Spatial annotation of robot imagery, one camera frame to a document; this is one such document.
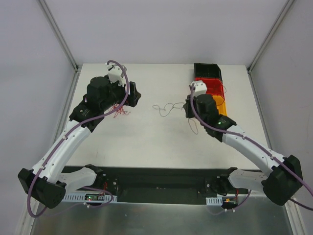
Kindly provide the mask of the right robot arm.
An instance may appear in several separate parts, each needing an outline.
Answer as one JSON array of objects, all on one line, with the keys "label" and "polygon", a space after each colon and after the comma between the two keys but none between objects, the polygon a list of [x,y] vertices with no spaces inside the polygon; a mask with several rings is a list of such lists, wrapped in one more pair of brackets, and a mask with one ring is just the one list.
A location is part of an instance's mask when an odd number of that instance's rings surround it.
[{"label": "right robot arm", "polygon": [[219,114],[212,95],[188,95],[183,108],[186,117],[197,118],[208,135],[236,149],[259,168],[258,172],[229,168],[227,174],[214,182],[217,193],[244,188],[263,192],[271,202],[282,206],[302,187],[300,161],[294,155],[286,157],[245,136],[234,120]]}]

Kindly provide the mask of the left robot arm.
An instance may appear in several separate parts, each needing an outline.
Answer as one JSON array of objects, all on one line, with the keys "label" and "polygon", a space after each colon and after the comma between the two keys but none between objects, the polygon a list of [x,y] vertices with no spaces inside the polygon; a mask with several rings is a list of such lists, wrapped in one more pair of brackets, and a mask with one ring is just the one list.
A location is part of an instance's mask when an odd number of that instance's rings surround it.
[{"label": "left robot arm", "polygon": [[86,165],[78,171],[63,173],[63,169],[80,144],[95,130],[112,106],[135,107],[141,98],[135,82],[119,85],[108,75],[94,77],[87,85],[82,101],[73,109],[66,127],[53,146],[31,169],[23,168],[18,179],[27,199],[36,199],[52,209],[70,192],[83,187],[102,189],[103,170]]}]

